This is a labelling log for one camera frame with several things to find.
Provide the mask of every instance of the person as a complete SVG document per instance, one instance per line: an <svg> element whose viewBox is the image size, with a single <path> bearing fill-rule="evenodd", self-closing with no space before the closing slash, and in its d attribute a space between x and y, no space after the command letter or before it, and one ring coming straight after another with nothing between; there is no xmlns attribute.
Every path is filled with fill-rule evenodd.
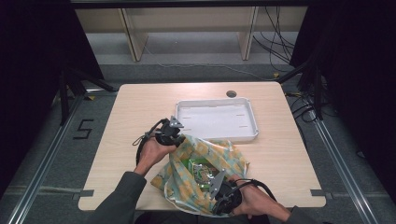
<svg viewBox="0 0 396 224"><path fill-rule="evenodd" d="M89 216L86 223L134 223L134 212L137 200L140 197L147 180L144 178L150 168L161 161L167 154L172 153L175 146L160 145L154 137L151 137L143 146L140 154L140 162L133 172L125 172L116 189L97 207ZM235 181L239 176L233 175L230 180ZM253 216L268 215L288 224L317 223L295 206L291 211L282 204L271 199L263 191L247 185L242 187L242 202L233 210L234 217L212 218L213 223L248 223ZM210 218L198 218L194 215L173 212L161 213L152 216L149 223L210 223Z"/></svg>

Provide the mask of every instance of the white tray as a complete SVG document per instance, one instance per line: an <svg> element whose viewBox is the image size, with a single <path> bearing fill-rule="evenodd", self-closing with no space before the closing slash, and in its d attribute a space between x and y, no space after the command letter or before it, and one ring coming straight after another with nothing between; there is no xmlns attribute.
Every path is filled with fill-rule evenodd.
<svg viewBox="0 0 396 224"><path fill-rule="evenodd" d="M184 126L181 133L203 139L246 142L259 134L247 98L180 101L176 118Z"/></svg>

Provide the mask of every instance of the person's right arm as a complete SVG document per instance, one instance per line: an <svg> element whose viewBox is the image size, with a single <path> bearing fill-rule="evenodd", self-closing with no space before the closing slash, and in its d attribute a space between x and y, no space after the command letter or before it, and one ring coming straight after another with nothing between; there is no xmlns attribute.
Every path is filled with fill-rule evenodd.
<svg viewBox="0 0 396 224"><path fill-rule="evenodd" d="M240 179L239 176L233 175L230 180ZM285 222L287 224L311 224L317 223L313 218L304 213L299 207L295 206L291 211L282 204L274 201L267 194L253 185L242 187L242 203L233 210L234 215L246 214L248 218L252 216L268 215Z"/></svg>

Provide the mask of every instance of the background table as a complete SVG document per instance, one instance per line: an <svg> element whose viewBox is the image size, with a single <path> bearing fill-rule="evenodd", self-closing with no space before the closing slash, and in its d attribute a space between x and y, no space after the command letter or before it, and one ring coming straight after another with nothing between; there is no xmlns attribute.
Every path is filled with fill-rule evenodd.
<svg viewBox="0 0 396 224"><path fill-rule="evenodd" d="M287 207L319 207L324 197L311 196L320 184L305 151L280 85L276 82L177 83L123 85L111 111L85 190L81 210L94 210L110 194L125 171L135 168L132 142L160 119L175 114L180 100L227 98L227 91L250 100L260 129L247 144L236 145L250 161L248 177L264 182ZM148 182L168 162L165 158L147 174ZM172 210L160 190L148 183L137 203L139 210Z"/></svg>

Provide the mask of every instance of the black round hole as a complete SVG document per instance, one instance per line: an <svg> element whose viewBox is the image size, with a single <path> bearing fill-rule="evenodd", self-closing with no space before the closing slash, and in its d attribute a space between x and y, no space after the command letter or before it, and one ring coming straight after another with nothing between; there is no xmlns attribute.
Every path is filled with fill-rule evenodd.
<svg viewBox="0 0 396 224"><path fill-rule="evenodd" d="M236 96L236 91L227 91L226 95L230 98L234 98Z"/></svg>

